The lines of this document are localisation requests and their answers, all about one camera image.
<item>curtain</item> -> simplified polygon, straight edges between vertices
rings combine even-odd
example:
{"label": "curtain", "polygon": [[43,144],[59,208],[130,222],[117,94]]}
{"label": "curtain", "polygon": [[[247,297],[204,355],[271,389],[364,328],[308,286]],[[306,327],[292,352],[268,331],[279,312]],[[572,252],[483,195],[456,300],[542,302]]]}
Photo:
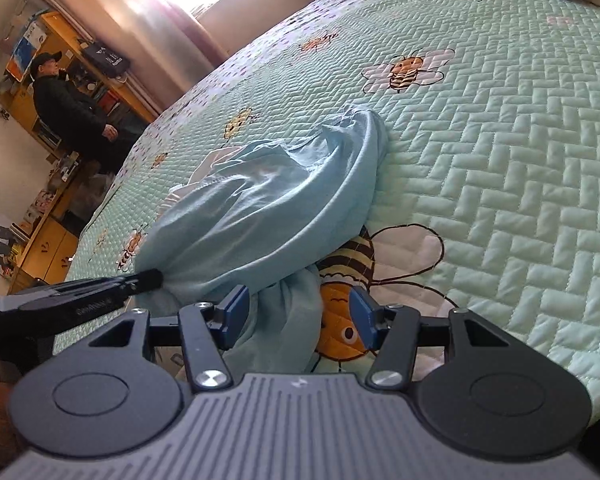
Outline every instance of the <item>curtain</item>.
{"label": "curtain", "polygon": [[89,34],[128,57],[164,110],[227,59],[183,9],[166,0],[58,0]]}
{"label": "curtain", "polygon": [[[67,22],[74,28],[80,38],[87,41],[94,41],[96,38],[86,30],[80,22],[71,14],[71,11],[67,9],[60,0],[43,0],[46,3],[41,8],[49,7],[55,9],[67,20]],[[156,116],[160,115],[165,107],[163,104],[158,103],[149,91],[138,81],[138,78],[134,75],[134,67],[126,73],[126,86],[140,99],[145,108],[152,111]]]}

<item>quilted bedspread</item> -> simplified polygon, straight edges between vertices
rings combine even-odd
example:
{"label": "quilted bedspread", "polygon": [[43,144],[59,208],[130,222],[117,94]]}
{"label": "quilted bedspread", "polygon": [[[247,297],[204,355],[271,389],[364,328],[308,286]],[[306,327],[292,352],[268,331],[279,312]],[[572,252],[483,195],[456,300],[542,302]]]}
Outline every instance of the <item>quilted bedspread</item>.
{"label": "quilted bedspread", "polygon": [[429,315],[469,307],[580,378],[599,417],[600,9],[579,0],[317,0],[149,127],[69,279],[131,271],[211,150],[303,136],[347,102],[390,145],[360,236],[318,264],[315,369],[372,359],[332,301],[358,284]]}

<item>light blue cloth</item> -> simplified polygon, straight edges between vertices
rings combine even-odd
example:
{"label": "light blue cloth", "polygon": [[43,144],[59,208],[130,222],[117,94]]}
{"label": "light blue cloth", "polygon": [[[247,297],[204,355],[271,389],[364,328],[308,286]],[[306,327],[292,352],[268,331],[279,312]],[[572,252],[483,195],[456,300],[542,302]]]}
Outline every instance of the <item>light blue cloth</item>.
{"label": "light blue cloth", "polygon": [[166,316],[246,285],[232,373],[303,371],[322,315],[313,264],[360,232],[386,144],[378,114],[352,105],[293,143],[247,144],[153,225],[134,267],[160,269],[164,286],[139,306]]}

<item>pink curtain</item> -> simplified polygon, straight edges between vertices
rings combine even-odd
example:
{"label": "pink curtain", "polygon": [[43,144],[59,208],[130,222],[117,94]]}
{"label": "pink curtain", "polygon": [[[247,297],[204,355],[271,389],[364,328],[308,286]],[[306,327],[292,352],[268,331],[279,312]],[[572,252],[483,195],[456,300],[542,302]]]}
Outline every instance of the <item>pink curtain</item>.
{"label": "pink curtain", "polygon": [[166,0],[59,0],[93,37],[128,57],[159,111],[227,59],[208,32]]}

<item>man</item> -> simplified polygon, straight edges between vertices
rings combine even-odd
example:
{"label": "man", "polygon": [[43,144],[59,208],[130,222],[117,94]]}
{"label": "man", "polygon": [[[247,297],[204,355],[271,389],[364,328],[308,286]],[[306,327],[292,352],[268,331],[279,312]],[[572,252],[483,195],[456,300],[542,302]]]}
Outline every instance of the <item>man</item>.
{"label": "man", "polygon": [[99,161],[101,173],[117,173],[136,137],[107,123],[96,101],[66,80],[66,73],[58,67],[61,57],[61,52],[43,52],[31,62],[36,111],[70,149]]}

